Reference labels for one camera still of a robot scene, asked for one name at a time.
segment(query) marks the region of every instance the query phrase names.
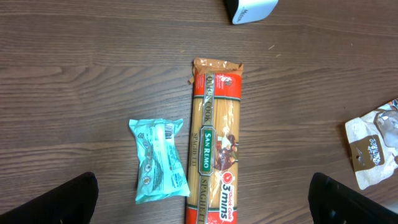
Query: brown and white package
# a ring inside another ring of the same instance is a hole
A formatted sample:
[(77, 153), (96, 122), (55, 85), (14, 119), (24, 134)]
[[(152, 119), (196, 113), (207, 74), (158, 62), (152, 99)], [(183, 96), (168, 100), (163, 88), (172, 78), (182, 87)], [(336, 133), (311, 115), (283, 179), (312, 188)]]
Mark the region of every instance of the brown and white package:
[(398, 99), (346, 123), (356, 180), (364, 190), (398, 167)]

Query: brown tabletop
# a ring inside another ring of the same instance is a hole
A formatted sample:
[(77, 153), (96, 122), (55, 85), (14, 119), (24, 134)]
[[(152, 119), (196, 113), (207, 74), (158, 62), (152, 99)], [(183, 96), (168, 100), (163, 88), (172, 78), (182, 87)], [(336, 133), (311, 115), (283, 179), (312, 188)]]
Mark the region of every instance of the brown tabletop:
[(192, 60), (245, 64), (238, 223), (311, 223), (323, 172), (397, 210), (396, 175), (360, 191), (344, 123), (398, 96), (398, 2), (281, 0), (232, 26), (221, 0), (0, 1), (0, 213), (92, 171), (92, 223), (183, 223), (185, 198), (135, 205), (128, 121), (183, 118)]

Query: red label band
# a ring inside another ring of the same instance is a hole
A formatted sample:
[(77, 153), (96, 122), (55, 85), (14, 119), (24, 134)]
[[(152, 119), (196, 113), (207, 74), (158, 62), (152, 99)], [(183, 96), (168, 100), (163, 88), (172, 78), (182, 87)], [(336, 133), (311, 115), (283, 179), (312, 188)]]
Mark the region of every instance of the red label band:
[[(236, 224), (236, 217), (237, 217), (237, 211), (228, 211), (229, 219), (232, 220), (231, 222), (229, 221), (224, 221), (220, 218), (220, 212), (217, 211), (209, 211), (207, 213), (207, 224)], [(197, 215), (198, 215), (198, 210), (195, 208), (190, 208), (187, 207), (187, 221), (185, 222), (186, 224), (195, 224), (197, 222)]]
[[(237, 74), (216, 73), (215, 75), (214, 96), (224, 96), (241, 99), (242, 77)], [(195, 75), (195, 88), (193, 96), (203, 96), (205, 94), (205, 74)]]

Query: spaghetti package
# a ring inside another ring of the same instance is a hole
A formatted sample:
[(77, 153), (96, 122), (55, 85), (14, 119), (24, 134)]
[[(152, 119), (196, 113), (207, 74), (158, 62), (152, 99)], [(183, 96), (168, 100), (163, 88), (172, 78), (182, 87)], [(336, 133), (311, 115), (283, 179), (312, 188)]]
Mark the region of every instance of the spaghetti package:
[(390, 177), (398, 167), (398, 100), (346, 123), (359, 188)]
[(236, 223), (243, 65), (196, 58), (186, 224)]
[(130, 120), (139, 159), (136, 203), (189, 195), (187, 179), (174, 144), (174, 136), (182, 123), (182, 119)]

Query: spaghetti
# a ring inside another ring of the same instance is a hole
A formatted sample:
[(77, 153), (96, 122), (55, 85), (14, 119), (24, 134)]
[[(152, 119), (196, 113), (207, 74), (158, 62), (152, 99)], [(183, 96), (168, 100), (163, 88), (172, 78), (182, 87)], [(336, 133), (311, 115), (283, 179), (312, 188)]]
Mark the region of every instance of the spaghetti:
[(196, 58), (187, 224), (236, 223), (243, 64)]

